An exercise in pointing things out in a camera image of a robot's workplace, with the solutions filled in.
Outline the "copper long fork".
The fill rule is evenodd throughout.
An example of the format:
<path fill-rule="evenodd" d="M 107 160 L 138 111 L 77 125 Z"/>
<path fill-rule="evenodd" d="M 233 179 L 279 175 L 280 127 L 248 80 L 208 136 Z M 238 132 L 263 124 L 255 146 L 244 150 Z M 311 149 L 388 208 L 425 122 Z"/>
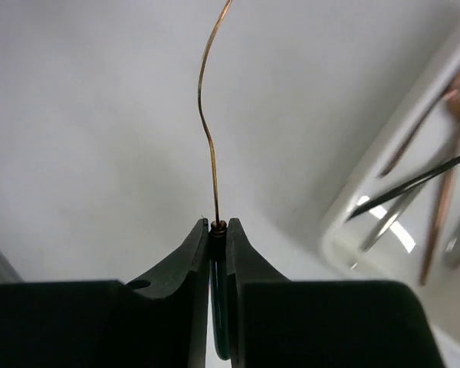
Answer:
<path fill-rule="evenodd" d="M 449 142 L 446 159 L 452 159 L 456 156 L 460 148 L 460 90 L 452 91 L 446 99 L 446 109 L 455 121 L 455 130 Z M 454 182 L 455 170 L 450 169 L 442 175 L 439 185 L 439 193 L 436 197 L 435 207 L 432 211 L 432 219 L 429 227 L 429 236 L 425 246 L 425 254 L 422 262 L 422 268 L 419 276 L 419 285 L 426 286 L 429 278 L 429 272 L 432 266 L 433 257 L 442 226 L 445 223 Z"/>

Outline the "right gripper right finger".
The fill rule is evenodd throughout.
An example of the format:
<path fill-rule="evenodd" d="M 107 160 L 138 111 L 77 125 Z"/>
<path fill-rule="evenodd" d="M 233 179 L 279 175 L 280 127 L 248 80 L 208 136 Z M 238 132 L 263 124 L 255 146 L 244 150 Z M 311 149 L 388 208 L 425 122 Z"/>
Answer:
<path fill-rule="evenodd" d="M 234 367 L 442 367 L 422 305 L 397 281 L 291 281 L 250 244 L 226 240 Z"/>

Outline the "copper small fork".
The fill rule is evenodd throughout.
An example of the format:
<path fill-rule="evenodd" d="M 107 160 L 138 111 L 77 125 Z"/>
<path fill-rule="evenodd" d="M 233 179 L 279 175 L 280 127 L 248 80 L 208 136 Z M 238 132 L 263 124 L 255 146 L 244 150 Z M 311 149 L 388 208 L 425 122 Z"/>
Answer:
<path fill-rule="evenodd" d="M 402 141 L 399 147 L 396 149 L 394 154 L 390 157 L 387 164 L 383 167 L 380 171 L 378 177 L 383 178 L 387 176 L 399 163 L 401 158 L 403 157 L 404 153 L 409 148 L 411 142 L 416 137 L 417 133 L 419 132 L 420 128 L 424 124 L 426 118 L 431 113 L 432 109 L 436 106 L 438 102 L 441 100 L 448 100 L 454 97 L 455 99 L 460 100 L 460 69 L 456 72 L 455 76 L 452 80 L 446 85 L 446 87 L 442 90 L 440 94 L 434 99 L 432 103 L 430 103 L 427 110 L 424 114 L 418 119 L 414 127 L 409 131 L 406 138 Z"/>

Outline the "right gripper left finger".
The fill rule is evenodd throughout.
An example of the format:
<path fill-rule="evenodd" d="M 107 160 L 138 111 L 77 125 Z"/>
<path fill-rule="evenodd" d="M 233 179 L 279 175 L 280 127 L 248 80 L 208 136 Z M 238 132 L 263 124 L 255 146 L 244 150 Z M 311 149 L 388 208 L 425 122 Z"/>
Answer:
<path fill-rule="evenodd" d="M 0 367 L 203 367 L 209 224 L 128 283 L 0 284 Z"/>

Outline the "gold fork black handle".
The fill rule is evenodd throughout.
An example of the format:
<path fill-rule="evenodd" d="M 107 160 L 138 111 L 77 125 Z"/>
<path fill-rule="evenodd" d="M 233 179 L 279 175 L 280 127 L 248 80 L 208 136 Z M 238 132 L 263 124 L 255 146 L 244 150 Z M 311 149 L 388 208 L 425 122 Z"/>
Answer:
<path fill-rule="evenodd" d="M 209 58 L 209 52 L 215 37 L 227 15 L 232 4 L 232 0 L 227 0 L 221 10 L 218 19 L 206 42 L 202 55 L 202 63 L 199 71 L 197 86 L 197 107 L 199 118 L 208 141 L 211 170 L 212 170 L 212 197 L 214 202 L 215 220 L 211 223 L 209 229 L 209 277 L 210 277 L 210 296 L 212 302 L 212 326 L 215 343 L 215 352 L 220 360 L 231 359 L 231 349 L 229 342 L 228 327 L 228 305 L 227 305 L 227 274 L 226 274 L 226 236 L 227 223 L 220 218 L 219 214 L 219 188 L 217 177 L 217 165 L 215 156 L 215 145 L 210 133 L 209 126 L 206 122 L 202 106 L 202 87 L 205 75 L 205 67 Z"/>

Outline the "left white plastic bin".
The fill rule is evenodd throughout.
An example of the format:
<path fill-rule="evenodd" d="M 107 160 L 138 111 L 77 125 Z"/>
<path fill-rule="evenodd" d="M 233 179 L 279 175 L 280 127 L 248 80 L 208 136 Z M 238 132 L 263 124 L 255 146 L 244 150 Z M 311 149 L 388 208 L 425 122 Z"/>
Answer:
<path fill-rule="evenodd" d="M 460 24 L 353 169 L 320 254 L 349 278 L 460 288 Z"/>

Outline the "silver fork black handle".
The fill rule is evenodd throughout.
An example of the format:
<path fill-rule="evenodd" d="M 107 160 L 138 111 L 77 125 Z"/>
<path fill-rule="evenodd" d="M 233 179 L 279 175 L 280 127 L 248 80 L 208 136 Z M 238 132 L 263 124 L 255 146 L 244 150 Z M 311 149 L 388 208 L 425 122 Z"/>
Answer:
<path fill-rule="evenodd" d="M 347 221 L 356 218 L 359 215 L 362 215 L 364 212 L 368 212 L 371 209 L 376 208 L 379 205 L 382 205 L 394 198 L 397 198 L 403 194 L 411 192 L 412 190 L 420 187 L 421 185 L 426 184 L 428 181 L 434 179 L 436 176 L 440 176 L 441 174 L 453 169 L 457 165 L 460 164 L 460 155 L 452 158 L 445 163 L 438 164 L 434 166 L 432 169 L 427 170 L 418 176 L 410 179 L 393 189 L 384 192 L 382 195 L 378 195 L 377 197 L 359 205 L 352 214 L 347 218 Z"/>

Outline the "slim silver fork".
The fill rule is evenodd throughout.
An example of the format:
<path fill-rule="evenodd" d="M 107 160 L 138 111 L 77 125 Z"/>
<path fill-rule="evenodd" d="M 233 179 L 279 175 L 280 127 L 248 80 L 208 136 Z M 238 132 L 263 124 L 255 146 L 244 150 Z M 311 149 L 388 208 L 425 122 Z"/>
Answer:
<path fill-rule="evenodd" d="M 449 138 L 442 145 L 439 151 L 427 162 L 427 170 L 430 170 L 434 166 L 437 166 L 441 163 L 445 163 L 449 160 L 445 158 L 445 155 L 448 153 L 450 140 L 451 138 Z M 383 234 L 388 229 L 390 229 L 390 227 L 397 221 L 398 217 L 400 217 L 401 214 L 403 214 L 403 212 L 409 207 L 409 205 L 414 201 L 414 199 L 425 186 L 426 184 L 421 185 L 420 187 L 412 190 L 411 192 L 408 192 L 395 198 L 396 201 L 392 204 L 390 209 L 383 215 L 383 217 L 377 222 L 375 228 L 371 231 L 371 233 L 367 236 L 366 240 L 360 246 L 360 250 L 362 252 L 369 251 L 378 242 L 378 240 L 383 236 Z"/>

